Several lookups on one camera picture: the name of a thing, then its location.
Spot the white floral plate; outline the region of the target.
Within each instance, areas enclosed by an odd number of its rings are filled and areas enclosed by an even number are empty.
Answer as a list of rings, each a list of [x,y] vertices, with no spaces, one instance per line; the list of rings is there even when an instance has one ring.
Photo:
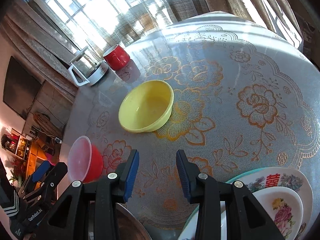
[[[300,196],[292,189],[275,187],[263,189],[253,195],[269,214],[284,239],[295,239],[303,218],[303,203]],[[227,220],[225,202],[221,207],[221,239],[227,239]],[[183,229],[178,239],[195,239],[198,211]]]

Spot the red plastic bowl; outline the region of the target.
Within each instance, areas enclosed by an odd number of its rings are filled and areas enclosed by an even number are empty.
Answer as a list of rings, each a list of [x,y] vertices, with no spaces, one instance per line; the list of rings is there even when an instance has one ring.
[[[71,146],[67,158],[68,178],[90,183],[97,180],[103,171],[103,157],[90,139],[83,135]]]

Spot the stainless steel bowl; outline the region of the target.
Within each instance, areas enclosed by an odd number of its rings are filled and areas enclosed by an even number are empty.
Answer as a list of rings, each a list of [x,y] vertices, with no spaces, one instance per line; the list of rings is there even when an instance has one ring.
[[[88,239],[94,239],[94,210],[95,202],[90,202]],[[151,237],[144,226],[123,205],[116,204],[116,214],[120,239],[151,240]]]

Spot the large white double-happiness plate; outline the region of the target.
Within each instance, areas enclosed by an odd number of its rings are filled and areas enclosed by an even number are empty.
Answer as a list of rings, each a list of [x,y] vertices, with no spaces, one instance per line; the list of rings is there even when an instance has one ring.
[[[300,196],[304,207],[302,224],[295,239],[304,237],[312,214],[313,191],[302,172],[289,167],[266,167],[264,170],[241,177],[239,180],[251,192],[274,186],[287,187],[295,191]]]

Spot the yellow plastic bowl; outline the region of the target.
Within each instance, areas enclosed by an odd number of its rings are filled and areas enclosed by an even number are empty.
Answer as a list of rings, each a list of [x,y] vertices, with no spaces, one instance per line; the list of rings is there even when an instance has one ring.
[[[131,90],[122,101],[118,120],[131,133],[148,133],[166,124],[172,112],[174,91],[162,80],[146,81]]]

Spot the white glass electric kettle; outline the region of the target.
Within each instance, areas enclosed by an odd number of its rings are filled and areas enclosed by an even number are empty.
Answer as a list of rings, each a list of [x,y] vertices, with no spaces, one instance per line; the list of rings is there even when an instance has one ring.
[[[69,63],[68,72],[78,86],[93,86],[98,83],[109,69],[108,64],[85,46],[78,50]]]

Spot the red mug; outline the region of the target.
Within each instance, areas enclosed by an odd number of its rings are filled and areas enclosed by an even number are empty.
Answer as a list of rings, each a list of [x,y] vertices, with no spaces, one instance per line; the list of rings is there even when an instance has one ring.
[[[103,58],[114,71],[124,68],[130,61],[129,54],[118,44],[105,51]]]

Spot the beige curtain left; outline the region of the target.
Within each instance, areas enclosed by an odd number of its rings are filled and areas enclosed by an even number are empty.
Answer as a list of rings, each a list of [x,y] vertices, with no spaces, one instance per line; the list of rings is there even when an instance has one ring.
[[[15,0],[1,20],[1,35],[37,78],[73,103],[78,91],[68,72],[75,48],[24,0]]]

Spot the dark wall television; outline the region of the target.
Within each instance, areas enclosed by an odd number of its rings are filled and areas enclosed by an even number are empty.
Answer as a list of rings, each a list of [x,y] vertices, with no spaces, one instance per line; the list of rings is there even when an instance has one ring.
[[[26,120],[42,87],[13,56],[10,57],[3,90],[3,102]]]

